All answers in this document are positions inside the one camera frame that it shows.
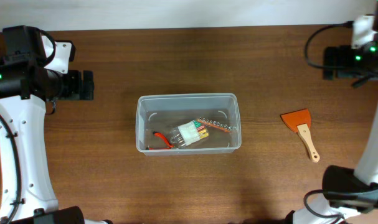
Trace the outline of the orange scraper with wooden handle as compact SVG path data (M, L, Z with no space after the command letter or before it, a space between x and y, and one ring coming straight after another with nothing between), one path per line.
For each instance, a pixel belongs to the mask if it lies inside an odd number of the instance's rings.
M311 137L311 114L309 112L309 109L302 109L290 113L281 114L280 117L289 129L299 135L305 147L307 148L310 160L314 163L319 162L320 155L315 149Z

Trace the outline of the red handled pliers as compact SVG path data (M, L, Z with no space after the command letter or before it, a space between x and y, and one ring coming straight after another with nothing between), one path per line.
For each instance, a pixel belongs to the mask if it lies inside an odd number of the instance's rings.
M157 138L161 139L164 144L166 145L165 147L161 147L161 148L152 148L152 147L147 147L146 150L147 151L152 151L152 150L170 150L170 149L174 149L174 146L168 141L168 139L166 138L165 135L159 133L159 132L156 132L154 131L153 132L153 135L156 136Z

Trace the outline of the clear case of coloured bits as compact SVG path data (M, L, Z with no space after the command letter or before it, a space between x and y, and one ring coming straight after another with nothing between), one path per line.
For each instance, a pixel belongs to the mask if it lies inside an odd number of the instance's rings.
M175 148L184 149L207 139L209 135L209 131L204 124L192 120L173 128L168 135L168 140Z

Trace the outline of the clear plastic container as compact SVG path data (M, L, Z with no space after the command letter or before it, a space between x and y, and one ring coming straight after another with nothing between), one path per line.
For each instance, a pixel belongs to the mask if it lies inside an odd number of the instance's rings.
M197 118L205 118L236 126L225 133L206 126L209 137L184 149L152 150L166 145L153 135L159 132L168 138L170 131ZM180 95L150 95L138 100L136 112L136 148L147 156L192 154L225 154L242 145L239 104L233 93L196 93Z

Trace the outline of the orange socket rail with sockets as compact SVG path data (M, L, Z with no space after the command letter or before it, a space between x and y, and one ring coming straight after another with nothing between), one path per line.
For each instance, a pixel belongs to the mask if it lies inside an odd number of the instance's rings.
M214 120L205 119L205 118L197 118L196 121L204 126L208 126L214 129L221 130L225 133L231 133L232 131L236 131L236 126L230 126L228 124L220 123Z

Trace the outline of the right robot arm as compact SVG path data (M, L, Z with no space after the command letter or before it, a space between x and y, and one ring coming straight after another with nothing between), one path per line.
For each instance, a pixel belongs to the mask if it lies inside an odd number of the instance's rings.
M322 27L309 39L333 28L352 29L351 44L327 47L323 64L318 65L309 58L311 42L307 41L306 63L321 69L325 80L354 78L354 88L378 80L378 1L374 14ZM306 193L303 203L301 210L286 216L285 223L346 223L348 218L378 209L378 104L366 149L356 168L329 166L323 175L322 188Z

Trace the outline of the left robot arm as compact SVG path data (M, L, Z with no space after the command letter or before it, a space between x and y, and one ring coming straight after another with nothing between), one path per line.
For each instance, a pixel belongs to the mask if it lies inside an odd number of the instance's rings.
M47 103L92 100L91 71L69 69L75 46L31 26L3 29L0 59L1 223L83 223L77 206L61 209L50 181L44 140Z

